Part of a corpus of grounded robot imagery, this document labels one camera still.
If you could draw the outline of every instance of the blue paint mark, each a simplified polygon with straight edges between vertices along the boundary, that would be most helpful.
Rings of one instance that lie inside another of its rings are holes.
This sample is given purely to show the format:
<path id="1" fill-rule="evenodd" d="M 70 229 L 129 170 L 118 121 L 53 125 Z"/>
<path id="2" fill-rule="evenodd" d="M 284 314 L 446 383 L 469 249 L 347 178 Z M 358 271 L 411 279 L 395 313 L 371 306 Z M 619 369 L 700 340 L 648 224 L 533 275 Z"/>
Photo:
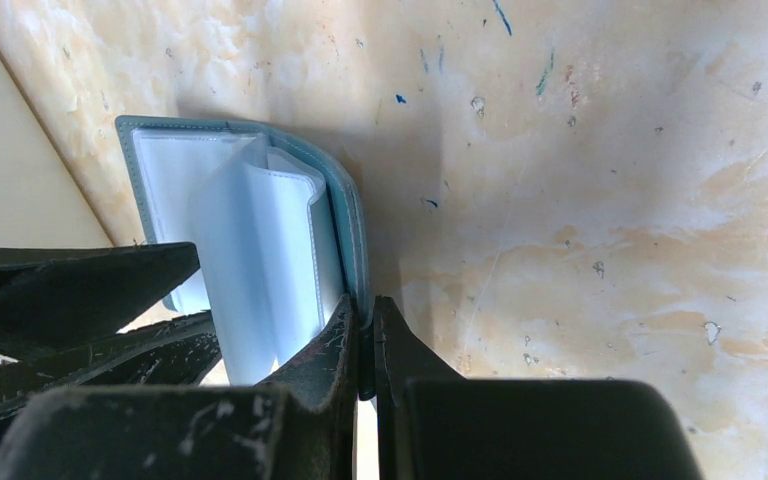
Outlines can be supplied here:
<path id="1" fill-rule="evenodd" d="M 428 68 L 428 60 L 426 60 L 425 58 L 425 51 L 421 48 L 419 49 L 419 58 L 422 59 L 422 69 L 425 70 L 425 73 L 428 73 L 428 71 L 430 70 Z"/>
<path id="2" fill-rule="evenodd" d="M 505 12 L 502 11 L 502 7 L 499 6 L 499 0 L 493 0 L 493 6 L 496 7 L 496 12 L 502 17 L 502 23 L 505 24 L 505 29 L 508 31 L 508 35 L 513 36 L 513 32 L 511 32 L 511 24 L 508 23 L 508 17 L 505 16 Z"/>
<path id="3" fill-rule="evenodd" d="M 549 65 L 543 69 L 543 75 L 540 76 L 540 82 L 534 89 L 537 91 L 537 96 L 543 95 L 546 91 L 546 87 L 549 85 L 549 75 L 555 68 L 555 47 L 552 47 L 552 54 L 549 56 Z"/>

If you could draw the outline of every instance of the beige tabletop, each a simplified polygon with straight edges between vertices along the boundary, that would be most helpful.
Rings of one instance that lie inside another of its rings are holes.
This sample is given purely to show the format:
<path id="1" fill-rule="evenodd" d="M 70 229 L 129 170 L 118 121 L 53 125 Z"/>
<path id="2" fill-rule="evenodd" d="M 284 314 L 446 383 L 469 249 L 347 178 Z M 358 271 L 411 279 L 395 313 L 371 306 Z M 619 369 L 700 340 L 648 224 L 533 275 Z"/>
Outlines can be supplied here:
<path id="1" fill-rule="evenodd" d="M 117 115 L 276 124 L 450 365 L 651 383 L 768 478 L 768 2 L 1 0 L 0 51 L 114 242 Z"/>

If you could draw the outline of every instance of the open wallet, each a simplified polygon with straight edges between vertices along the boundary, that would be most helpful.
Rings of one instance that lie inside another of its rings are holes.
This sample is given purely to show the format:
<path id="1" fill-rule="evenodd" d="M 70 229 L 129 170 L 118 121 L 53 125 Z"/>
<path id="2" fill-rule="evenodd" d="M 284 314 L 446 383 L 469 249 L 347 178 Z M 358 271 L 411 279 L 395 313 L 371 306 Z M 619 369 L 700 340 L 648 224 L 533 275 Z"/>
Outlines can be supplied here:
<path id="1" fill-rule="evenodd" d="M 164 304 L 212 311 L 232 385 L 292 358 L 344 293 L 371 343 L 363 212 L 332 156 L 255 122 L 122 116 L 116 126 L 146 241 L 198 251 L 200 270 Z"/>

